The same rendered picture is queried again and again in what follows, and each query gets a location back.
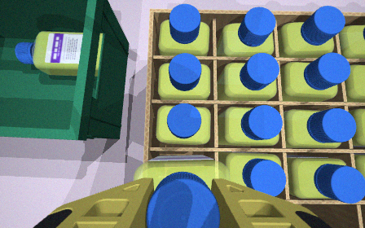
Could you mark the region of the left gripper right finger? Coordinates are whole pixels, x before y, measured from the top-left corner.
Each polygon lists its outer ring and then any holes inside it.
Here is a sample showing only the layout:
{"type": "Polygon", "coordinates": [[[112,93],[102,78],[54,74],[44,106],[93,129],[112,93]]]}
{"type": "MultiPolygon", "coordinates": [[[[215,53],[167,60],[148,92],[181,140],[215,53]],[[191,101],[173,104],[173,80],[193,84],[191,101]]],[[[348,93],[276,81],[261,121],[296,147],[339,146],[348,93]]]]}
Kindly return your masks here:
{"type": "Polygon", "coordinates": [[[311,228],[295,212],[316,216],[301,205],[226,179],[213,178],[211,191],[218,202],[219,228],[311,228]]]}

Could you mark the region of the green crate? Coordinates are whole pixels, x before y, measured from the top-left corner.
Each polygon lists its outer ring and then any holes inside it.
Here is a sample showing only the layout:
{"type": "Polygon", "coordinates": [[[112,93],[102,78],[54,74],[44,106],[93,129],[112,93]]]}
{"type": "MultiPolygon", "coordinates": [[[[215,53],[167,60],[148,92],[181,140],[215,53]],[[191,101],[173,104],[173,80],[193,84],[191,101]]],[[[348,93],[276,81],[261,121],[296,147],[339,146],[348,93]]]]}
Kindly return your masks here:
{"type": "Polygon", "coordinates": [[[0,137],[120,139],[128,55],[108,0],[0,0],[0,137]],[[83,33],[77,76],[17,59],[41,31],[83,33]]]}

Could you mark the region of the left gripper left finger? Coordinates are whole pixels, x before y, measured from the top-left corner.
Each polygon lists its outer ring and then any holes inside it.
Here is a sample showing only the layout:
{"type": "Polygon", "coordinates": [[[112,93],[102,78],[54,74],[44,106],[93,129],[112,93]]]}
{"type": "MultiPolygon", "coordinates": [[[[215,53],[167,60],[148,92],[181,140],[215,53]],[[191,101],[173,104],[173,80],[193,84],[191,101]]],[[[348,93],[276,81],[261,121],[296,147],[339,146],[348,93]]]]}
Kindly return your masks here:
{"type": "Polygon", "coordinates": [[[153,178],[140,178],[63,204],[50,214],[72,210],[56,228],[147,228],[153,192],[153,178]]]}

